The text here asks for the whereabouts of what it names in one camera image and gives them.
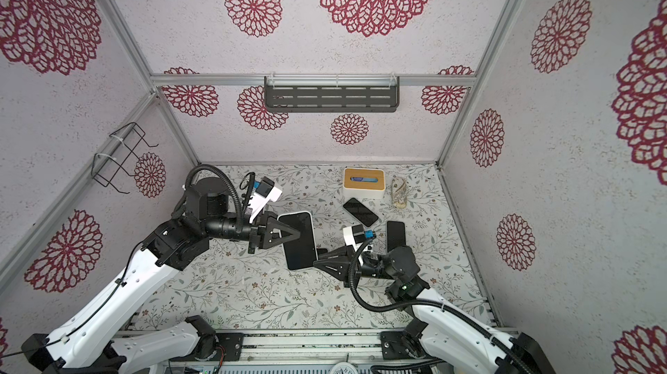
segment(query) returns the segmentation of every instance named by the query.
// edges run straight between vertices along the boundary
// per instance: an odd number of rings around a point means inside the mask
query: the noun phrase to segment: floral table surface
[[[356,225],[343,209],[342,165],[221,166],[235,184],[247,172],[271,178],[283,195],[271,209],[310,211],[318,247],[342,246],[342,228]],[[420,276],[482,322],[489,322],[484,298],[454,226],[433,164],[385,165],[388,186],[394,176],[407,178],[408,203],[396,209],[388,188],[381,201],[362,200],[379,216],[372,229],[375,251],[386,251],[386,221],[405,222]],[[388,304],[389,280],[363,279],[359,292],[369,303]],[[161,329],[190,315],[201,315],[214,328],[387,328],[410,322],[405,312],[372,313],[355,302],[341,281],[311,268],[287,270],[282,248],[247,253],[246,243],[213,240],[210,250],[149,297],[131,328]]]

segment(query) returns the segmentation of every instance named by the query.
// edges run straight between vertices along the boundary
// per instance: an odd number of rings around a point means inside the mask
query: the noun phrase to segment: wire
[[[359,292],[357,291],[357,284],[359,283],[359,280],[355,280],[355,274],[357,271],[357,268],[359,266],[359,257],[361,256],[363,250],[373,242],[373,238],[368,238],[366,239],[363,244],[359,247],[357,251],[355,251],[354,255],[352,256],[352,261],[350,262],[350,266],[347,269],[347,283],[349,284],[349,289],[352,292],[352,296],[354,296],[354,299],[362,305],[362,307],[366,310],[369,310],[371,312],[388,312],[396,309],[402,309],[407,306],[433,306],[437,307],[438,309],[441,309],[444,312],[449,312],[452,313],[454,316],[457,318],[461,319],[463,322],[469,324],[472,328],[474,328],[476,331],[478,331],[482,336],[484,336],[486,339],[489,339],[492,345],[497,345],[498,348],[500,348],[507,356],[511,358],[511,360],[519,366],[519,368],[525,373],[525,374],[534,374],[533,370],[528,368],[528,366],[521,361],[521,358],[517,357],[514,353],[512,353],[512,350],[507,348],[498,338],[495,336],[491,335],[489,331],[487,331],[485,328],[483,328],[479,323],[471,319],[469,316],[463,314],[462,312],[458,311],[457,309],[449,306],[443,306],[443,303],[439,303],[437,301],[430,301],[430,300],[424,300],[424,299],[413,299],[413,300],[406,300],[402,302],[397,302],[397,303],[392,303],[388,304],[386,306],[373,306],[370,303],[366,303],[362,297],[359,295]]]
[[[422,361],[421,363],[407,364],[407,365],[371,365],[371,372],[373,374],[380,374],[379,370],[382,371],[408,371],[424,367],[433,367],[434,365],[443,363],[445,361],[440,358],[429,359],[428,361]]]
[[[248,183],[246,187],[243,187],[244,181],[246,181],[246,178],[248,179]],[[250,203],[250,196],[252,195],[252,191],[255,190],[255,173],[254,172],[249,172],[246,174],[244,179],[241,181],[241,184],[239,186],[241,190],[247,189],[246,191],[246,198],[244,199],[244,205],[243,205],[243,214],[244,216],[246,215],[246,209],[248,209],[248,204]]]
[[[229,177],[217,168],[216,166],[212,166],[211,164],[199,164],[193,167],[189,172],[188,175],[186,176],[186,183],[184,185],[184,188],[187,189],[188,187],[192,186],[192,179],[197,175],[198,172],[208,170],[221,178],[222,183],[227,186],[227,189],[229,190],[229,195],[231,196],[231,200],[234,203],[234,209],[236,210],[236,228],[235,231],[236,233],[241,233],[242,227],[244,224],[244,216],[241,212],[243,212],[243,204],[241,203],[241,199],[239,198],[239,194],[236,192],[236,187],[231,183],[231,180],[229,180]],[[173,213],[171,215],[172,219],[176,219],[177,217],[180,216],[179,209],[186,203],[188,195],[183,193],[181,198],[179,199],[178,203],[176,203],[176,206],[173,208]]]
[[[222,360],[225,358],[225,347],[220,345],[217,349],[220,350],[220,364],[217,365],[217,370],[215,372],[219,373],[220,368],[222,367]]]
[[[104,302],[101,305],[99,305],[99,307],[93,312],[93,314],[90,315],[88,317],[88,319],[85,320],[85,322],[81,323],[78,327],[76,327],[73,331],[71,331],[70,333],[68,333],[65,336],[71,336],[74,332],[76,332],[80,328],[82,328],[86,323],[88,323],[91,319],[93,319],[93,317],[97,314],[97,312],[102,310],[102,308],[104,307],[105,304],[107,304],[109,302],[109,300],[112,298],[113,294],[116,293],[118,288],[123,284],[123,280],[125,280],[125,276],[127,275],[127,270],[129,269],[129,264],[132,261],[132,257],[134,257],[134,252],[136,251],[137,247],[139,245],[141,245],[142,243],[143,243],[143,241],[139,241],[138,244],[135,245],[134,248],[132,248],[132,252],[130,253],[130,255],[127,259],[127,264],[125,266],[125,270],[123,271],[123,275],[121,276],[120,281],[116,284],[116,287],[113,288],[112,293],[106,298],[106,300],[104,300]],[[37,351],[37,350],[42,349],[42,348],[50,347],[51,345],[53,345],[55,343],[59,343],[62,340],[63,340],[63,338],[60,338],[60,339],[56,339],[55,341],[49,342],[46,345],[42,345],[41,347],[38,347],[38,348],[29,349],[27,351],[18,351],[18,352],[14,352],[14,353],[11,353],[11,354],[2,355],[2,356],[0,356],[0,360],[2,360],[4,358],[7,358],[7,357],[13,357],[14,355],[25,354],[25,353]]]

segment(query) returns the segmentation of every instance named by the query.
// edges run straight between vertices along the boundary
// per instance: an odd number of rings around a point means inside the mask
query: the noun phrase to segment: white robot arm
[[[522,333],[514,338],[485,325],[431,288],[419,277],[420,268],[410,247],[399,246],[383,256],[369,251],[373,241],[369,232],[362,225],[344,228],[346,245],[321,254],[321,259],[313,265],[350,287],[363,308],[373,312],[402,310],[413,317],[395,342],[385,342],[384,348],[398,349],[401,358],[406,354],[432,358],[430,362],[422,361],[421,366],[446,361],[466,374],[555,374],[544,352],[530,336]],[[393,304],[373,306],[364,302],[357,292],[361,277],[394,280],[385,290]],[[372,368],[374,373],[389,369],[409,368]]]
[[[219,178],[202,178],[192,185],[192,178],[201,170],[211,170]],[[185,195],[172,219],[135,246],[141,248],[132,251],[127,267],[61,327],[48,335],[33,334],[23,343],[21,349],[30,364],[44,374],[132,374],[174,357],[212,357],[215,330],[199,316],[127,341],[112,341],[112,337],[158,287],[207,251],[211,238],[247,241],[249,253],[299,238],[299,231],[278,222],[275,213],[263,212],[269,200],[279,198],[280,187],[268,178],[257,187],[265,195],[255,193],[242,204],[221,170],[207,164],[196,166],[188,174]],[[228,212],[229,196],[236,214]],[[252,219],[247,215],[238,219],[239,213],[251,207]]]

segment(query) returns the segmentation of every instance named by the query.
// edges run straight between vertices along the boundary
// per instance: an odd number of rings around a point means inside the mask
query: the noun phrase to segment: enclosure
[[[371,229],[384,252],[405,222],[450,303],[558,373],[667,370],[667,0],[0,0],[0,42],[0,356],[98,294],[194,165],[276,181],[267,209],[310,211],[329,250],[358,166],[407,180],[405,209],[362,200]],[[397,106],[270,112],[289,86]],[[246,249],[212,241],[120,335],[201,315],[254,335],[248,363],[362,363],[410,321]]]

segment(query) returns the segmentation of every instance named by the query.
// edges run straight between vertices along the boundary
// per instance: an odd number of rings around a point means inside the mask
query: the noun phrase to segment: phone screen
[[[399,246],[405,246],[405,223],[387,221],[387,252]]]
[[[301,232],[301,236],[298,239],[283,244],[288,269],[300,270],[312,267],[313,262],[318,260],[318,253],[315,250],[313,220],[310,213],[284,214],[278,217],[278,221]]]
[[[378,221],[378,215],[371,212],[371,210],[363,206],[361,202],[359,202],[357,199],[354,197],[349,199],[344,205],[343,208],[348,211],[352,216],[357,218],[361,223],[363,223],[363,226],[370,228],[370,226]]]

